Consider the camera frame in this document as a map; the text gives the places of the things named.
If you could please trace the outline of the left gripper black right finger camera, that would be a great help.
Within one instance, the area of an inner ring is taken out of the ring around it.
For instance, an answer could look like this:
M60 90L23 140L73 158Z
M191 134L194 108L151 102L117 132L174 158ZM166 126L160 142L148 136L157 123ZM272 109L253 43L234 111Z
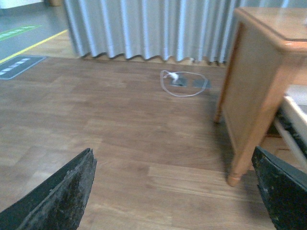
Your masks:
M307 228L307 174L257 146L252 164L258 188L277 230Z

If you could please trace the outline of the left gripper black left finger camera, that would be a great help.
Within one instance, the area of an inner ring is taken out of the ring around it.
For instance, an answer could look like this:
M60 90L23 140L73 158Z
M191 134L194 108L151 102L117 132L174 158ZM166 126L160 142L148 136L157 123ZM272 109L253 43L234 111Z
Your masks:
M97 160L90 148L0 213L2 230L76 230L92 190Z

